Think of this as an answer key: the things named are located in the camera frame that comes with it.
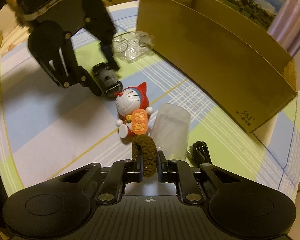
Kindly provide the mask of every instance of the black wire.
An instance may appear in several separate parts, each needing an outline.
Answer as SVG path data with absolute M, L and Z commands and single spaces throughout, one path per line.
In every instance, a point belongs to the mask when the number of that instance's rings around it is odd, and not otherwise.
M 199 167 L 201 163 L 211 163 L 209 149 L 204 141 L 197 141 L 192 145 L 192 157 L 193 161 Z

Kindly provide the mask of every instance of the plaid tablecloth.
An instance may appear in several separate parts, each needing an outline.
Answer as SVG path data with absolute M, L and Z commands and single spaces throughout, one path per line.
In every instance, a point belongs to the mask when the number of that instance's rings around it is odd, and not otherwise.
M 119 32 L 134 30 L 138 2 L 109 7 Z M 104 61 L 85 30 L 73 37 L 79 65 Z M 128 64 L 118 60 L 124 87 L 147 83 L 154 114 L 162 103 L 190 112 L 189 145 L 207 142 L 213 164 L 295 199 L 300 180 L 300 93 L 266 125 L 246 134 L 191 80 L 154 52 Z M 0 60 L 0 174 L 8 195 L 98 162 L 131 158 L 117 133 L 112 101 L 79 84 L 58 88 L 29 54 L 26 42 Z

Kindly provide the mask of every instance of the curtain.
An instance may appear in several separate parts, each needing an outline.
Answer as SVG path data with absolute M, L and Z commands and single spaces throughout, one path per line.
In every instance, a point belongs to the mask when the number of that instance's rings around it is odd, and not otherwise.
M 287 0 L 268 33 L 294 56 L 300 48 L 300 0 Z

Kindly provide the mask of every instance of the yellow stripe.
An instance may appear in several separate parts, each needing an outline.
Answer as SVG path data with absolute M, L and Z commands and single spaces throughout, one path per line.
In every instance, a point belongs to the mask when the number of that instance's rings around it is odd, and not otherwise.
M 158 98 L 156 98 L 154 101 L 152 101 L 150 103 L 150 105 L 153 105 L 155 102 L 157 102 L 158 100 L 160 100 L 161 98 L 163 98 L 165 95 L 169 94 L 172 90 L 174 90 L 175 88 L 177 88 L 178 86 L 180 86 L 181 84 L 183 84 L 184 82 L 186 82 L 188 79 L 184 79 L 183 81 L 181 81 L 179 84 L 177 84 L 176 86 L 174 86 L 173 88 L 169 89 L 168 91 L 166 91 L 165 93 L 163 93 L 161 96 L 159 96 Z M 63 172 L 66 168 L 68 168 L 70 165 L 72 165 L 73 163 L 75 163 L 77 160 L 79 160 L 82 156 L 84 156 L 86 153 L 88 153 L 89 151 L 91 151 L 94 147 L 98 146 L 100 143 L 102 143 L 105 139 L 109 138 L 111 135 L 113 135 L 118 129 L 114 129 L 111 133 L 109 133 L 108 135 L 106 135 L 105 137 L 103 137 L 101 140 L 99 140 L 97 143 L 95 143 L 94 145 L 92 145 L 89 149 L 85 150 L 83 153 L 81 153 L 78 157 L 76 157 L 75 159 L 73 159 L 70 163 L 68 163 L 66 166 L 64 166 L 61 170 L 57 171 L 55 174 L 53 174 L 49 179 L 54 178 L 55 176 L 57 176 L 59 173 Z
M 16 163 L 14 162 L 14 159 L 13 159 L 13 155 L 12 155 L 12 151 L 11 151 L 11 147 L 10 147 L 10 142 L 9 142 L 9 137 L 8 137 L 8 129 L 7 129 L 7 124 L 6 124 L 6 119 L 4 117 L 3 96 L 2 96 L 2 86 L 1 86 L 1 66 L 0 66 L 0 94 L 1 94 L 1 107 L 2 107 L 2 117 L 3 117 L 3 123 L 4 123 L 4 131 L 5 131 L 5 134 L 6 134 L 6 137 L 7 137 L 7 143 L 8 143 L 8 148 L 9 148 L 9 152 L 10 152 L 10 155 L 11 155 L 12 164 L 13 164 L 13 167 L 16 171 L 18 179 L 20 180 L 21 186 L 22 186 L 22 188 L 24 188 L 25 186 L 22 183 L 21 177 L 20 177 L 20 175 L 18 173 L 18 170 L 17 170 L 17 167 L 16 167 Z

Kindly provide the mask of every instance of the brown hair tie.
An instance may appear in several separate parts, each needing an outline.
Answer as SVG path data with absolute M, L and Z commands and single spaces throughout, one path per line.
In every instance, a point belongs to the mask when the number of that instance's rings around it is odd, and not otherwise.
M 138 150 L 143 154 L 143 176 L 148 178 L 155 174 L 157 170 L 157 147 L 151 137 L 142 134 L 137 135 L 132 140 L 132 159 L 137 157 Z

